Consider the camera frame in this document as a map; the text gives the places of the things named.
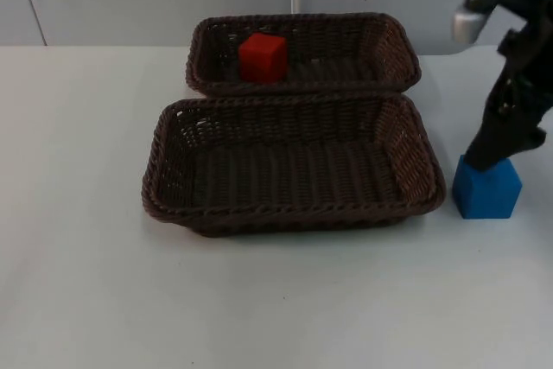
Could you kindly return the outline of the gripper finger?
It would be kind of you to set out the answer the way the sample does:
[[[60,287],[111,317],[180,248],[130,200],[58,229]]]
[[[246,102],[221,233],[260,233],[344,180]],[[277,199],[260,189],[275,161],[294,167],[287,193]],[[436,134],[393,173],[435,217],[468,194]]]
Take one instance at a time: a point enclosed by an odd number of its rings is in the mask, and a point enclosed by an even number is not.
[[[523,153],[541,147],[546,139],[546,131],[539,126],[532,126],[522,134],[518,153]]]
[[[490,92],[480,128],[468,147],[468,165],[488,170],[498,162],[536,148],[537,119],[523,104],[523,89],[512,78],[498,80]]]

